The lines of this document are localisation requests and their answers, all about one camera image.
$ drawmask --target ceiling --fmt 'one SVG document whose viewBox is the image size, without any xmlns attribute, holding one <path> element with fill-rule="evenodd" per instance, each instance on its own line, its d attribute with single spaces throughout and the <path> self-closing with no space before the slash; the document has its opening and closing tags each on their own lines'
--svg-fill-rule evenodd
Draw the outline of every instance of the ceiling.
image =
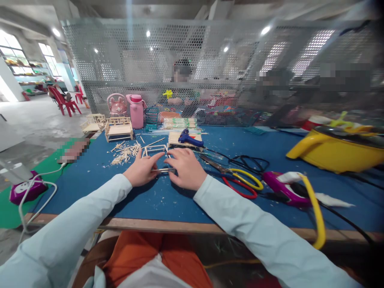
<svg viewBox="0 0 384 288">
<path fill-rule="evenodd" d="M 61 29 L 56 15 L 54 0 L 0 0 L 0 6 L 14 11 L 27 20 L 38 23 L 51 33 L 52 28 Z M 97 16 L 102 18 L 169 18 L 169 19 L 206 19 L 214 0 L 71 0 L 81 16 Z M 218 0 L 213 19 L 300 19 L 323 20 L 337 17 L 348 17 L 350 20 L 374 19 L 375 13 L 362 0 Z M 28 29 L 26 37 L 41 37 Z M 57 37 L 65 41 L 63 35 Z"/>
</svg>

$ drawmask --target green mat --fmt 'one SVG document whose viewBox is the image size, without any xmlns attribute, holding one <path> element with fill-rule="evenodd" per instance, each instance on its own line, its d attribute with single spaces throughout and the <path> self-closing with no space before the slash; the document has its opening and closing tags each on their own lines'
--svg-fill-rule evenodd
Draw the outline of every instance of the green mat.
<svg viewBox="0 0 384 288">
<path fill-rule="evenodd" d="M 57 163 L 57 159 L 59 159 L 63 154 L 64 150 L 70 148 L 72 144 L 78 138 L 72 138 L 68 142 L 66 142 L 60 149 L 56 150 L 51 156 L 44 159 L 40 164 L 38 164 L 33 170 L 36 170 L 38 173 L 46 173 L 57 170 L 60 168 L 60 164 Z M 63 170 L 44 175 L 42 178 L 45 181 L 56 182 L 56 180 L 61 176 L 61 174 L 70 166 L 71 164 L 66 165 Z M 0 228 L 5 229 L 15 229 L 21 225 L 21 220 L 19 216 L 18 206 L 9 201 L 9 193 L 11 191 L 11 186 L 6 188 L 4 191 L 0 192 Z M 30 210 L 32 206 L 38 202 L 41 194 L 36 200 L 26 202 L 23 205 L 23 213 L 24 215 Z"/>
</svg>

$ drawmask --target pink water bottle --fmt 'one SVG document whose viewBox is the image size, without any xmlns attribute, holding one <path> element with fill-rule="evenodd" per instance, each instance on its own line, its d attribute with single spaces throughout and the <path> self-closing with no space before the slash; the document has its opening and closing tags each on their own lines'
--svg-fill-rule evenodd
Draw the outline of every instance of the pink water bottle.
<svg viewBox="0 0 384 288">
<path fill-rule="evenodd" d="M 126 95 L 130 103 L 132 128 L 141 129 L 144 127 L 144 109 L 147 108 L 141 95 Z"/>
</svg>

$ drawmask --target red plastic chair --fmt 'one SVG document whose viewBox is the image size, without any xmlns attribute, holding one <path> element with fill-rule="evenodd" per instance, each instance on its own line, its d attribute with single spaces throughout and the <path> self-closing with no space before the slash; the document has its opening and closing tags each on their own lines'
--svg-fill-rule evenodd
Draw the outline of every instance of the red plastic chair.
<svg viewBox="0 0 384 288">
<path fill-rule="evenodd" d="M 84 95 L 83 94 L 83 90 L 81 90 L 81 86 L 80 85 L 78 87 L 79 87 L 80 92 L 75 93 L 76 102 L 77 102 L 77 99 L 79 99 L 80 100 L 80 104 L 83 104 L 83 95 Z"/>
<path fill-rule="evenodd" d="M 63 115 L 65 115 L 65 114 L 64 114 L 64 109 L 63 109 L 63 106 L 64 106 L 64 105 L 66 106 L 66 108 L 67 108 L 67 110 L 68 110 L 68 114 L 69 114 L 70 117 L 72 117 L 71 110 L 72 110 L 73 112 L 75 112 L 75 108 L 74 108 L 73 106 L 76 106 L 77 110 L 78 110 L 79 113 L 81 114 L 81 111 L 80 111 L 80 109 L 78 108 L 76 102 L 74 102 L 74 101 L 67 102 L 66 100 L 64 100 L 64 97 L 62 96 L 62 94 L 60 94 L 60 92 L 59 92 L 56 88 L 54 88 L 54 87 L 52 87 L 52 86 L 49 86 L 48 89 L 49 89 L 49 91 L 50 91 L 51 93 L 54 94 L 54 96 L 55 96 L 55 98 L 56 98 L 56 101 L 57 101 L 57 104 L 59 105 L 59 108 L 60 108 L 60 110 L 61 110 L 61 112 L 62 112 Z"/>
</svg>

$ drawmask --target orange pants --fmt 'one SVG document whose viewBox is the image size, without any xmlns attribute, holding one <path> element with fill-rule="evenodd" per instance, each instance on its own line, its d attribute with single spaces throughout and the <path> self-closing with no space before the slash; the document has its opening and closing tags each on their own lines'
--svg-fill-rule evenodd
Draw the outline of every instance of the orange pants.
<svg viewBox="0 0 384 288">
<path fill-rule="evenodd" d="M 111 258 L 103 267 L 107 287 L 117 287 L 159 252 L 163 264 L 184 282 L 196 288 L 212 288 L 202 263 L 185 235 L 127 230 L 119 236 Z"/>
</svg>

